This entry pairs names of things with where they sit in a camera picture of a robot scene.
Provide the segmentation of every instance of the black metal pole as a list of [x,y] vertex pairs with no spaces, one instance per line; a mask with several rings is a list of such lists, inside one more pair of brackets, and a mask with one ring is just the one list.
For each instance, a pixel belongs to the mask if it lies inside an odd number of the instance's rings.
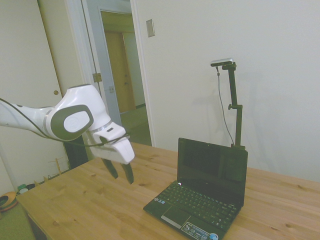
[[241,149],[246,149],[245,146],[241,146],[241,129],[242,129],[242,105],[238,105],[237,101],[237,91],[236,91],[236,80],[235,80],[235,70],[237,65],[233,62],[230,65],[222,66],[222,70],[228,70],[229,73],[229,83],[231,92],[231,104],[228,109],[236,109],[236,122],[235,122],[235,142],[232,147],[237,147]]

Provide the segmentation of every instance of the black laptop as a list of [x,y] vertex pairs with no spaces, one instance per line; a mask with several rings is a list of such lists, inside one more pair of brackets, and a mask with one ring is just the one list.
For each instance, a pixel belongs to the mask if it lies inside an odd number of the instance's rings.
[[248,152],[185,138],[177,181],[143,209],[189,239],[221,240],[244,205]]

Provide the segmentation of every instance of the laptop screen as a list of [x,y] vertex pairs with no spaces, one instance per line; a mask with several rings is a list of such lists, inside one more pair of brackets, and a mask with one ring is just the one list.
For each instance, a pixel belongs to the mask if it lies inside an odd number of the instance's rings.
[[177,181],[212,198],[243,206],[248,152],[179,138]]

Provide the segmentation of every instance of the light switch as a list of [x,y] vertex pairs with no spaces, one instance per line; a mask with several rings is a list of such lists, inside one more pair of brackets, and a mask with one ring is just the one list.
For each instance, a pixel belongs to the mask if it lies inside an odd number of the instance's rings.
[[150,19],[148,21],[146,21],[146,30],[148,32],[148,37],[153,37],[155,36],[155,28],[154,28],[154,20]]

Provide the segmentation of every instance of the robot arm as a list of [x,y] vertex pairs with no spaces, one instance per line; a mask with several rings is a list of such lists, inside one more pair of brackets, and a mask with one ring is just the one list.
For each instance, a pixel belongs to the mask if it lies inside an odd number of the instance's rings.
[[111,121],[98,91],[90,84],[69,88],[54,107],[31,108],[2,99],[0,126],[30,130],[62,142],[86,133],[92,153],[103,159],[110,173],[118,176],[111,161],[119,162],[128,181],[133,182],[130,162],[135,154],[126,131]]

